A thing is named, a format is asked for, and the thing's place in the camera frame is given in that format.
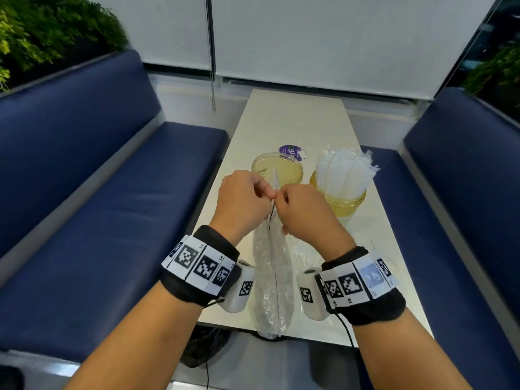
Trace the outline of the white roller blind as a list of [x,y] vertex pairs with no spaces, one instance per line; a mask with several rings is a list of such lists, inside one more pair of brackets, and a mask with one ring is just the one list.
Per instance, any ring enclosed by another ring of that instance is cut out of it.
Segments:
[[223,77],[430,100],[496,0],[211,0]]
[[211,69],[206,0],[92,1],[116,15],[144,62]]

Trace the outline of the person's left hand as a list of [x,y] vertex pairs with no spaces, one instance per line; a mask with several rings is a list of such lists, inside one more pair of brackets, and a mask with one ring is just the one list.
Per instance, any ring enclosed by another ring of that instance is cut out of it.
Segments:
[[258,198],[248,181],[247,170],[236,170],[225,176],[218,190],[214,216],[209,226],[233,246],[270,214],[272,201]]

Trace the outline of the yellow plastic cup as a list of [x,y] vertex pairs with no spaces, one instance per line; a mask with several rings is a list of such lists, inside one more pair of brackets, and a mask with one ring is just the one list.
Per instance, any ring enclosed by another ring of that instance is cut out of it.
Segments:
[[329,204],[331,209],[333,210],[335,216],[341,221],[346,221],[348,218],[354,215],[357,208],[361,205],[361,203],[364,201],[366,197],[366,189],[363,191],[363,193],[355,198],[355,199],[346,199],[344,197],[335,197],[335,196],[329,196],[327,195],[322,189],[319,187],[319,184],[317,182],[317,176],[316,171],[313,172],[313,174],[310,177],[309,180],[310,184],[312,184],[318,191],[320,191],[325,199],[326,202]]

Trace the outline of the black wristband with marker tags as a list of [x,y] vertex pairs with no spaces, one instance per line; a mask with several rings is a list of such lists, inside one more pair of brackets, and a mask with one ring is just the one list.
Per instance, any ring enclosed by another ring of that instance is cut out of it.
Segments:
[[357,246],[325,262],[315,281],[330,314],[342,314],[352,326],[398,319],[406,300],[381,257]]
[[186,235],[162,262],[160,282],[177,299],[205,307],[225,297],[242,269],[239,251],[208,225]]

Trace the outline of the purple and white lid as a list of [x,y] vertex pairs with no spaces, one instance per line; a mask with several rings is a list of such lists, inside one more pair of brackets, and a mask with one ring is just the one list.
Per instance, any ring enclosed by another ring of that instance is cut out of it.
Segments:
[[307,153],[299,146],[286,144],[278,148],[278,152],[288,157],[293,157],[295,160],[302,162],[307,158]]

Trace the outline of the blue bench backrest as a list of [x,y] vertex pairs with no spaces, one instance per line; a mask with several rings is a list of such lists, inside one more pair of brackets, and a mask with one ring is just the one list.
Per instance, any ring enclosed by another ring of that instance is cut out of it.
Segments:
[[160,109],[135,50],[0,98],[0,257]]
[[520,321],[520,129],[448,87],[404,145]]

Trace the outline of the person's right hand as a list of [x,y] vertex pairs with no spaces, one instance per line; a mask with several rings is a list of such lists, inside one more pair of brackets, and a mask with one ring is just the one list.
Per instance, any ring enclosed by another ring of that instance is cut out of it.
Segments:
[[297,239],[311,245],[326,261],[333,261],[357,244],[342,226],[324,195],[311,184],[297,184]]

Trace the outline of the person's left forearm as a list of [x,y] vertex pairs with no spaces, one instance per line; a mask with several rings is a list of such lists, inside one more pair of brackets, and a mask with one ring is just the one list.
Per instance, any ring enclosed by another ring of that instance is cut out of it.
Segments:
[[202,311],[156,283],[63,390],[166,390]]

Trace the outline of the long clear plastic bag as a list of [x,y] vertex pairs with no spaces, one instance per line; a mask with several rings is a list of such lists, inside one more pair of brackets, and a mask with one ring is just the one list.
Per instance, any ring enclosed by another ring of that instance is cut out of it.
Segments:
[[278,212],[253,232],[256,280],[251,313],[259,337],[278,341],[291,324],[294,307],[294,274],[289,245]]

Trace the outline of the white straw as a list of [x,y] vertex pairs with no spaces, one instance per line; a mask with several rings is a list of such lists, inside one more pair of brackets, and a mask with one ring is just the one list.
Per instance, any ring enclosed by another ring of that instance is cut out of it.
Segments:
[[[278,173],[277,173],[277,170],[276,168],[273,168],[272,169],[272,173],[271,173],[271,180],[270,180],[270,185],[272,187],[272,189],[274,191],[276,190],[279,190],[280,189],[280,184],[279,184],[279,177],[278,177]],[[272,201],[272,205],[271,205],[271,212],[270,212],[270,215],[268,217],[268,224],[270,224],[271,222],[271,219],[272,219],[272,216],[275,212],[275,202],[274,200]]]

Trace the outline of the green plant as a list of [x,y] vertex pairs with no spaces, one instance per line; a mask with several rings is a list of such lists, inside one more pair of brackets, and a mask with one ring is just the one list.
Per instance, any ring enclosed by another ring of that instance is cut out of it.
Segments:
[[463,87],[520,124],[520,43],[504,47],[478,65]]
[[0,93],[127,45],[116,15],[93,0],[0,0]]

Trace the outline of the blue bench seat cushion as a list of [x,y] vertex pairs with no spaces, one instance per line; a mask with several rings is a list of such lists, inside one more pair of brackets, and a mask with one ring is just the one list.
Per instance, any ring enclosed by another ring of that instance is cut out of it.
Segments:
[[0,350],[84,361],[157,282],[227,143],[159,127],[0,289]]
[[435,340],[473,390],[520,390],[520,361],[405,162],[361,149]]

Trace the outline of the bundle of white wrapped straws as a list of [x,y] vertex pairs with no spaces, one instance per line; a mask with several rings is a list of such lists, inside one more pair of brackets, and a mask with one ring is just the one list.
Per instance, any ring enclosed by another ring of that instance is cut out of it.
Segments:
[[325,196],[347,201],[360,197],[380,170],[373,153],[355,148],[322,150],[316,163],[315,185]]

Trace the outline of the round yellow plastic container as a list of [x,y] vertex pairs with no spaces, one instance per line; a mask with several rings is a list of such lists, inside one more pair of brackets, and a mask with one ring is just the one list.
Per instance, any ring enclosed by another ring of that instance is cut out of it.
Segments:
[[280,188],[286,184],[301,183],[303,180],[304,170],[300,162],[281,153],[259,155],[253,161],[251,171],[270,183],[273,168],[277,170]]

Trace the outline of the person's right forearm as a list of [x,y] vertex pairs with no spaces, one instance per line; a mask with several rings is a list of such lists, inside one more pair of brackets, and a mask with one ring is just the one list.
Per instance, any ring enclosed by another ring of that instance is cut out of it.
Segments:
[[473,390],[408,308],[353,330],[374,390]]

